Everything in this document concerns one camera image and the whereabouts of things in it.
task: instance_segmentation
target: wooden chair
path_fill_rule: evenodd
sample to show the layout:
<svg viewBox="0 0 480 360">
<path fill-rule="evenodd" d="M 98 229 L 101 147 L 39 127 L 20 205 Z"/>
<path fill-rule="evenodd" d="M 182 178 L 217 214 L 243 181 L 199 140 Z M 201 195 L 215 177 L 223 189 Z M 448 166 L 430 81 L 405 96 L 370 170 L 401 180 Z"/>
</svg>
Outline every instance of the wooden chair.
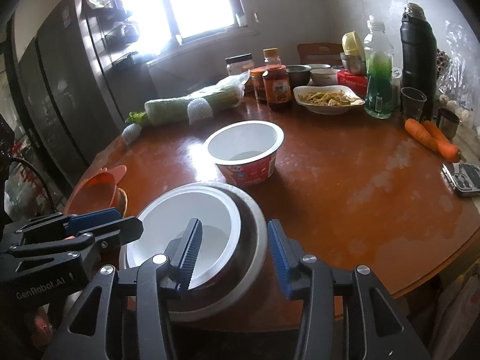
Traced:
<svg viewBox="0 0 480 360">
<path fill-rule="evenodd" d="M 342 65 L 340 53 L 343 52 L 343 47 L 339 43 L 301 43 L 297 46 L 297 51 L 303 65 Z"/>
</svg>

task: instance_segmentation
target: wall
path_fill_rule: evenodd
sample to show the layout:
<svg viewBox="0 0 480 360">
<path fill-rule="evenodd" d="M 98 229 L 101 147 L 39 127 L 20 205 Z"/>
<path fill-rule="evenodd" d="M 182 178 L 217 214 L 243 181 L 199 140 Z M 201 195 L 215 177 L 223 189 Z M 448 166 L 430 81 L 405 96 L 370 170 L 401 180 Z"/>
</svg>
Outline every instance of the wall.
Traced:
<svg viewBox="0 0 480 360">
<path fill-rule="evenodd" d="M 15 10 L 15 45 L 20 60 L 37 30 L 60 0 L 21 0 Z"/>
<path fill-rule="evenodd" d="M 299 43 L 340 43 L 342 35 L 353 30 L 363 39 L 368 33 L 366 23 L 370 14 L 381 17 L 385 22 L 386 34 L 395 48 L 394 65 L 402 67 L 399 28 L 406 2 L 415 2 L 424 8 L 439 48 L 450 54 L 446 30 L 448 20 L 463 27 L 464 34 L 474 45 L 472 55 L 480 58 L 480 44 L 452 0 L 253 0 L 249 6 L 251 11 L 247 11 L 250 14 L 249 23 L 253 22 L 253 12 L 258 13 L 258 35 L 201 46 L 151 66 L 150 72 L 162 97 L 167 93 L 181 92 L 186 85 L 180 79 L 167 79 L 169 74 L 190 81 L 223 77 L 226 74 L 224 58 L 228 56 L 253 53 L 256 66 L 261 66 L 262 49 L 279 47 L 284 63 L 298 63 L 296 46 Z M 471 58 L 467 61 L 467 69 L 472 68 L 476 60 Z M 476 90 L 480 95 L 480 84 L 476 85 Z M 480 125 L 480 115 L 475 124 Z"/>
</svg>

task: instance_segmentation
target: wooden table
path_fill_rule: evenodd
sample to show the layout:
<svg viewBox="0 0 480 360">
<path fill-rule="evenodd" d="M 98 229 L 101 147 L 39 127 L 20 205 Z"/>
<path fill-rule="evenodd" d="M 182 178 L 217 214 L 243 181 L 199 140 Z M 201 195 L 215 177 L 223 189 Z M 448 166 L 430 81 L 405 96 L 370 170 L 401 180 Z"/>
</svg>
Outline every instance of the wooden table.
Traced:
<svg viewBox="0 0 480 360">
<path fill-rule="evenodd" d="M 331 266 L 367 264 L 399 297 L 432 278 L 476 238 L 478 210 L 471 200 L 453 195 L 440 174 L 441 157 L 413 140 L 399 117 L 377 120 L 362 109 L 324 116 L 293 104 L 272 112 L 244 98 L 201 126 L 147 128 L 131 147 L 118 138 L 84 176 L 125 164 L 119 186 L 128 194 L 127 214 L 138 215 L 173 188 L 224 181 L 202 143 L 219 128 L 248 119 L 276 123 L 285 140 L 275 173 L 246 192 L 267 220 L 280 219 L 290 238 Z M 245 332 L 290 329 L 298 327 L 301 307 L 284 300 L 267 254 L 259 278 L 236 305 L 191 325 Z"/>
</svg>

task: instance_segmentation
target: metal screw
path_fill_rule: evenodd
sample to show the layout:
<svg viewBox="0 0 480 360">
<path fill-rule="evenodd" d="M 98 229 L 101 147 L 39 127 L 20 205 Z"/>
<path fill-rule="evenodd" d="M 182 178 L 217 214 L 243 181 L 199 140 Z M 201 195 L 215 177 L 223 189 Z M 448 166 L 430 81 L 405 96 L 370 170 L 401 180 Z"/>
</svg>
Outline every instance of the metal screw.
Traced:
<svg viewBox="0 0 480 360">
<path fill-rule="evenodd" d="M 313 254 L 306 254 L 301 259 L 307 264 L 313 264 L 315 261 L 317 261 L 317 258 Z"/>
<path fill-rule="evenodd" d="M 360 275 L 368 275 L 370 273 L 370 268 L 366 265 L 359 265 L 357 267 L 357 272 L 360 274 Z"/>
<path fill-rule="evenodd" d="M 105 266 L 102 266 L 100 268 L 100 273 L 102 275 L 109 275 L 111 274 L 113 271 L 115 270 L 114 267 L 112 267 L 111 265 L 105 265 Z"/>
<path fill-rule="evenodd" d="M 156 254 L 152 259 L 154 264 L 163 264 L 167 261 L 167 256 L 165 254 Z"/>
</svg>

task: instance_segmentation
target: green liquid bottle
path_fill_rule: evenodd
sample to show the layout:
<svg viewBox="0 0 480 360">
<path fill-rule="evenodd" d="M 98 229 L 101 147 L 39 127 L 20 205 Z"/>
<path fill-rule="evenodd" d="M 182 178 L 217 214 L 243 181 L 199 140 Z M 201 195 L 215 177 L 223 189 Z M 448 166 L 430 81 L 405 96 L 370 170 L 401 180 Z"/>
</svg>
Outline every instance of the green liquid bottle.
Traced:
<svg viewBox="0 0 480 360">
<path fill-rule="evenodd" d="M 367 97 L 365 111 L 378 119 L 392 115 L 393 46 L 385 36 L 385 24 L 370 16 L 370 34 L 364 40 L 367 61 Z"/>
</svg>

